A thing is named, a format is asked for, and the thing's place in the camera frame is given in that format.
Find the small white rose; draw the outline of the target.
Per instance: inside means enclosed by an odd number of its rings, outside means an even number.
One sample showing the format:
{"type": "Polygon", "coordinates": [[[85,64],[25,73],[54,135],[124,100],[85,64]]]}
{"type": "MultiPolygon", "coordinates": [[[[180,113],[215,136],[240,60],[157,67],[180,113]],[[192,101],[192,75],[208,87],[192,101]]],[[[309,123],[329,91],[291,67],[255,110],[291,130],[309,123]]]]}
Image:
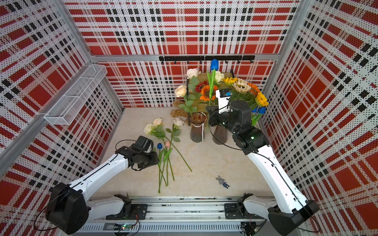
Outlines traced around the small white rose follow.
{"type": "Polygon", "coordinates": [[[185,125],[185,122],[181,120],[180,118],[174,118],[173,119],[173,124],[171,128],[166,128],[166,132],[169,134],[167,137],[168,141],[170,142],[170,146],[173,147],[179,154],[179,156],[182,158],[184,161],[185,165],[189,168],[189,170],[192,172],[191,167],[187,163],[186,159],[184,156],[181,154],[181,152],[178,150],[178,148],[175,146],[174,143],[179,143],[180,142],[180,134],[181,134],[181,129],[185,125]]]}

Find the pink tulip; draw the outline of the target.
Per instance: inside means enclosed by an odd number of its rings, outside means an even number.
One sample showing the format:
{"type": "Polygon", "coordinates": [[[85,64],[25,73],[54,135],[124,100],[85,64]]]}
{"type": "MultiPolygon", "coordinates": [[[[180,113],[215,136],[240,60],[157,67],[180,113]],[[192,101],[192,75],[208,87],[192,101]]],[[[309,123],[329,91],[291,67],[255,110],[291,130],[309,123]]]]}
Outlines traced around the pink tulip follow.
{"type": "Polygon", "coordinates": [[[172,180],[175,181],[173,168],[172,168],[172,164],[171,164],[171,161],[170,161],[171,152],[172,152],[171,143],[170,143],[169,140],[167,140],[165,142],[165,156],[164,156],[164,161],[166,163],[166,175],[168,176],[168,171],[170,171],[170,173],[172,175],[172,180]]]}

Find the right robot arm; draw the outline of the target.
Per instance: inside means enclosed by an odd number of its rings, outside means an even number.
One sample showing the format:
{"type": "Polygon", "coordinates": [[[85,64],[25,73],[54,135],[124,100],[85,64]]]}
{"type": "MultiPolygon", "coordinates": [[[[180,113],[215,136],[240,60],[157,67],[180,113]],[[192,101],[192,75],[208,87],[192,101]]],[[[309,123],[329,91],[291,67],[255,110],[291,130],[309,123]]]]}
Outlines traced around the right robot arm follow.
{"type": "Polygon", "coordinates": [[[287,236],[319,211],[316,201],[307,199],[283,170],[263,132],[252,125],[247,102],[235,100],[208,106],[206,111],[209,126],[222,126],[232,134],[237,149],[256,165],[274,195],[273,200],[254,195],[243,198],[245,212],[268,220],[280,235],[287,236]]]}

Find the pale pink rose flower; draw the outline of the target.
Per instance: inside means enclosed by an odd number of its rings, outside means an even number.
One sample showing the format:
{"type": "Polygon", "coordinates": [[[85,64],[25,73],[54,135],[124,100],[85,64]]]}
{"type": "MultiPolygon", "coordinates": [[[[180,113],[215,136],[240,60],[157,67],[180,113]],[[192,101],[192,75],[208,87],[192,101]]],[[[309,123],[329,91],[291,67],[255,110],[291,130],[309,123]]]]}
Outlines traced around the pale pink rose flower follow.
{"type": "Polygon", "coordinates": [[[199,84],[198,76],[200,74],[201,72],[198,68],[192,68],[187,71],[187,86],[190,90],[194,91],[196,86],[199,84]]]}

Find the large cream sunflower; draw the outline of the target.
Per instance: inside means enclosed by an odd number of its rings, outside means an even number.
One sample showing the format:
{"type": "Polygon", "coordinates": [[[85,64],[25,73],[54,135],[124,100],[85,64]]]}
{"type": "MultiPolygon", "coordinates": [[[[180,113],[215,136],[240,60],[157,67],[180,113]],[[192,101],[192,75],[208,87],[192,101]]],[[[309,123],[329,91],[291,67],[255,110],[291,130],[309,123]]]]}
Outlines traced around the large cream sunflower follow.
{"type": "Polygon", "coordinates": [[[250,95],[252,87],[243,79],[234,78],[234,83],[232,84],[232,98],[233,100],[245,99],[250,95]]]}

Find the white rose flower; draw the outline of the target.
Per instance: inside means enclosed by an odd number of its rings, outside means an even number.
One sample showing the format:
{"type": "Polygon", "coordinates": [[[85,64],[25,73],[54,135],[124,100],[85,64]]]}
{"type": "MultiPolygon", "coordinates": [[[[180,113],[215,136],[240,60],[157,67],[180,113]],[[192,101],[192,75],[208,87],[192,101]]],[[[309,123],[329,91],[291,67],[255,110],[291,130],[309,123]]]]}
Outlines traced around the white rose flower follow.
{"type": "Polygon", "coordinates": [[[221,73],[220,71],[216,71],[215,72],[215,81],[219,84],[222,82],[222,80],[224,79],[224,74],[221,73]]]}

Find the orange gerbera flower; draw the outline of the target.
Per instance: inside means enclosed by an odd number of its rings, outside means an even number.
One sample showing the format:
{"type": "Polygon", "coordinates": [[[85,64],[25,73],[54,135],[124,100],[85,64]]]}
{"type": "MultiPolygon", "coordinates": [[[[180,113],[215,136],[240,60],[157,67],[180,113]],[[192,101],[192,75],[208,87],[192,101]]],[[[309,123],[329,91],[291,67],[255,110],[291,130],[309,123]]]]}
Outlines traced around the orange gerbera flower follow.
{"type": "Polygon", "coordinates": [[[248,83],[248,86],[250,87],[250,93],[253,94],[254,96],[257,96],[259,93],[261,93],[257,85],[248,83]]]}
{"type": "Polygon", "coordinates": [[[205,86],[201,91],[201,97],[200,100],[202,102],[208,103],[210,106],[215,104],[216,101],[216,91],[218,90],[218,87],[214,85],[212,88],[207,85],[205,86]]]}

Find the red gerbera flower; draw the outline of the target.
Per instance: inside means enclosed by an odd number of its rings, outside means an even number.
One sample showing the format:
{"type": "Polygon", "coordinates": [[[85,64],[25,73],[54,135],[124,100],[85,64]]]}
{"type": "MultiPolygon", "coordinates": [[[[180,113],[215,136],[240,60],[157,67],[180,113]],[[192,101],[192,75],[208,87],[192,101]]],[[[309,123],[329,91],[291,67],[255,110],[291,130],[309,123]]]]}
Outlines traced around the red gerbera flower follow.
{"type": "Polygon", "coordinates": [[[208,85],[208,81],[203,81],[203,82],[200,82],[199,84],[196,85],[195,87],[195,92],[197,93],[201,93],[202,89],[208,85]]]}

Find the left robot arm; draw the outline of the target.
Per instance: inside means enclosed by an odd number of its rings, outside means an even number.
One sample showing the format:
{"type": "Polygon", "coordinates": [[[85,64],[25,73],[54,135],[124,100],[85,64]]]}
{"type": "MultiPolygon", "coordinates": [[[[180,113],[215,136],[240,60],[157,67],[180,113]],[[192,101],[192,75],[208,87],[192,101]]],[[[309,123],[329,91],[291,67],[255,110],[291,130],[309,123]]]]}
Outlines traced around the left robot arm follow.
{"type": "Polygon", "coordinates": [[[45,218],[68,235],[76,233],[87,222],[114,215],[132,214],[132,200],[122,194],[91,200],[93,194],[118,173],[131,168],[141,171],[157,165],[157,153],[152,140],[139,136],[131,146],[117,149],[107,161],[69,184],[56,185],[46,207],[45,218]]]}

